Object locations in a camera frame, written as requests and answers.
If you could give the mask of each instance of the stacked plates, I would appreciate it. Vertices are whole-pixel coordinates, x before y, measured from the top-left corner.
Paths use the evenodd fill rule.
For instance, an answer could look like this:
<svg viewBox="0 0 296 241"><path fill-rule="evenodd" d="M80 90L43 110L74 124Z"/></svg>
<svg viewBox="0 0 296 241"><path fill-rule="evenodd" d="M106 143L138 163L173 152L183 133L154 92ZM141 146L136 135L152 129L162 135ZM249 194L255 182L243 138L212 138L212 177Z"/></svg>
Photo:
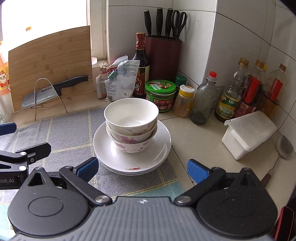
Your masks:
<svg viewBox="0 0 296 241"><path fill-rule="evenodd" d="M127 153L118 149L107 134L105 122L94 134L93 144L94 151L104 167L126 176L141 175L158 168L167 158L172 146L170 133L159 120L155 136L143 151Z"/></svg>

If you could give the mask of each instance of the stacked bowls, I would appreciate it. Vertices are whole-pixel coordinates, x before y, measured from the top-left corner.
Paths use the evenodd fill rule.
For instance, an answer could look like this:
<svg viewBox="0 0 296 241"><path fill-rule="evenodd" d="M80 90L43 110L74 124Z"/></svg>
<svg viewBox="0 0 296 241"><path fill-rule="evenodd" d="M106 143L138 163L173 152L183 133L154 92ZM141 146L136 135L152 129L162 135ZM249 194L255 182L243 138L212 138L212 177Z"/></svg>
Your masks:
<svg viewBox="0 0 296 241"><path fill-rule="evenodd" d="M108 136L122 151L144 150L157 131L158 107L145 99L114 101L104 111Z"/></svg>

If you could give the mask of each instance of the blue gripper pad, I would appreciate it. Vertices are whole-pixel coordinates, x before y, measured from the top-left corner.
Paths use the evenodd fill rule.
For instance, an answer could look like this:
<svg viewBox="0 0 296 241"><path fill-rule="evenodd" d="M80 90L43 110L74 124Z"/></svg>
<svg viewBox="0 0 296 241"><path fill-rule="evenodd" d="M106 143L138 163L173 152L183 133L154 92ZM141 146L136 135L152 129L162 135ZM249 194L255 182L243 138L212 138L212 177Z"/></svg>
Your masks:
<svg viewBox="0 0 296 241"><path fill-rule="evenodd" d="M15 133L17 125L14 122L4 123L0 125L0 136Z"/></svg>
<svg viewBox="0 0 296 241"><path fill-rule="evenodd" d="M99 170L99 161L97 158L92 157L75 167L75 169L77 176L84 181L89 182Z"/></svg>
<svg viewBox="0 0 296 241"><path fill-rule="evenodd" d="M201 181L209 177L210 169L203 166L201 163L194 159L190 159L187 162L187 172L188 175L199 184Z"/></svg>

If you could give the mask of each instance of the beige countertop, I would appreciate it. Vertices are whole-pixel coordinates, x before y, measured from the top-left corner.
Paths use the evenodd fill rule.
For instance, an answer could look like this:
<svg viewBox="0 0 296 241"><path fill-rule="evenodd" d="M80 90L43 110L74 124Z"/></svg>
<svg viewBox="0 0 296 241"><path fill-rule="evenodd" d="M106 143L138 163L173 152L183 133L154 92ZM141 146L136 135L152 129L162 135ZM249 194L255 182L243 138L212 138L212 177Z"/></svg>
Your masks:
<svg viewBox="0 0 296 241"><path fill-rule="evenodd" d="M104 101L104 99L98 100L96 92L92 95L76 96L72 100L65 102L69 113L99 108L108 104L109 102ZM37 110L37 120L64 114L64 108L59 105L54 108ZM33 123L34 116L35 110L28 109L16 113L13 121L20 127ZM278 157L276 143L281 135L278 131L252 152L237 161L221 141L227 126L216 120L213 113L208 123L202 126L193 124L189 117L177 117L172 111L160 113L158 119L170 131L173 148L169 153L168 160L185 190L193 187L193 183L186 172L187 161L191 158L209 168L221 167L227 172L239 172L243 167L250 167L258 178L262 179ZM295 171L296 154L293 153L290 158L279 160L266 187L278 210L287 204L295 187Z"/></svg>

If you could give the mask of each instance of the dark red knife block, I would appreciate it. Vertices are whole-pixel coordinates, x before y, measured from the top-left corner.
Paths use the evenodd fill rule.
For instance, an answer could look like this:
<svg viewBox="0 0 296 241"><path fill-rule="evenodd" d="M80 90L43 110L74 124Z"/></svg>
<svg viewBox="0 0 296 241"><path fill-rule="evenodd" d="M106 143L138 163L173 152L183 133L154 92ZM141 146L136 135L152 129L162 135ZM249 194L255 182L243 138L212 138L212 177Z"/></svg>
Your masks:
<svg viewBox="0 0 296 241"><path fill-rule="evenodd" d="M149 80L175 82L181 43L181 40L171 37L146 36L146 54L150 62Z"/></svg>

